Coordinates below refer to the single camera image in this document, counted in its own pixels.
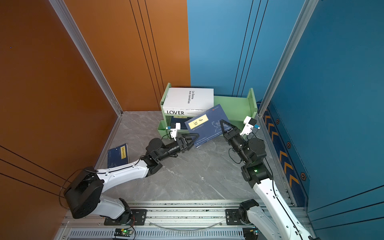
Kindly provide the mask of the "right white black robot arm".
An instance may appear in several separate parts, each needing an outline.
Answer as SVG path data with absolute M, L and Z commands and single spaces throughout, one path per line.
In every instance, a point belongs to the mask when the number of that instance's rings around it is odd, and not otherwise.
M 245 224 L 254 225 L 267 240 L 313 240 L 314 236 L 300 223 L 281 196 L 272 169 L 266 161 L 266 146 L 257 137 L 249 140 L 244 135 L 252 133 L 256 120 L 245 121 L 243 130 L 221 120 L 223 137 L 240 157 L 244 165 L 242 176 L 266 206 L 266 216 L 259 203 L 253 199 L 240 204 L 239 214 Z

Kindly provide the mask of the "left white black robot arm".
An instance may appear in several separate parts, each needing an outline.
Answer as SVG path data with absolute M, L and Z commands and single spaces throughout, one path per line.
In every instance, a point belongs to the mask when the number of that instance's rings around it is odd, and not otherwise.
M 99 215 L 117 225 L 131 225 L 134 214 L 128 203 L 104 195 L 107 190 L 123 183 L 154 175 L 162 168 L 162 160 L 175 158 L 179 153 L 189 151 L 199 134 L 184 134 L 165 145 L 162 139 L 152 139 L 146 154 L 133 163 L 109 169 L 82 169 L 64 192 L 72 217 L 85 218 Z

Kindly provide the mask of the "navy book with yellow label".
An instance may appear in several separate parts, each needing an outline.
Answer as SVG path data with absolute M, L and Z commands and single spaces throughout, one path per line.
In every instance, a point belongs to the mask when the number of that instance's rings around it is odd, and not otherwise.
M 171 117 L 170 121 L 170 127 L 173 129 L 176 127 L 176 123 L 180 123 L 181 129 L 182 130 L 187 130 L 186 122 L 189 121 L 192 118 L 176 118 L 176 117 Z

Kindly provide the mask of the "navy blue book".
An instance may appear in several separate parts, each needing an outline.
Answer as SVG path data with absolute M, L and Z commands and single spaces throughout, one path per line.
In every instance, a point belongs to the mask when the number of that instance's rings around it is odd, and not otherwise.
M 229 119 L 220 104 L 204 113 L 186 121 L 190 134 L 199 134 L 194 142 L 196 148 L 223 134 L 221 120 L 229 123 Z

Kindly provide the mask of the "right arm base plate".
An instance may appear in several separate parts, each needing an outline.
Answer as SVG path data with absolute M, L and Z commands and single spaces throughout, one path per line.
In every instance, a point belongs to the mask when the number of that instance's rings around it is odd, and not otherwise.
M 247 217 L 247 212 L 242 208 L 226 209 L 225 214 L 226 214 L 226 223 L 229 226 L 250 224 Z

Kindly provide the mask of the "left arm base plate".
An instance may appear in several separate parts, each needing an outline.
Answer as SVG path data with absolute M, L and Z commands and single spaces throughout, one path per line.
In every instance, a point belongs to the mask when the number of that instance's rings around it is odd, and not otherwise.
M 144 226 L 147 218 L 146 209 L 133 209 L 129 213 L 125 211 L 122 216 L 116 220 L 106 218 L 104 221 L 105 226 Z

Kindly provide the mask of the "LOVER black white book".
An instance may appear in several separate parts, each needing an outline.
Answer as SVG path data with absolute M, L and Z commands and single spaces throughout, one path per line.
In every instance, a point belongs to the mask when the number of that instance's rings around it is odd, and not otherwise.
M 177 109 L 177 108 L 165 108 L 163 112 L 165 115 L 174 116 L 174 117 L 187 117 L 193 118 L 202 113 L 207 109 Z

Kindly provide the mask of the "white book with brown pattern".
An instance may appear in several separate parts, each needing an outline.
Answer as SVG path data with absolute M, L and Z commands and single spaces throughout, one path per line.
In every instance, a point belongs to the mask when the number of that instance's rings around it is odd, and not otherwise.
M 214 106 L 214 89 L 169 88 L 163 103 L 165 108 L 210 109 Z

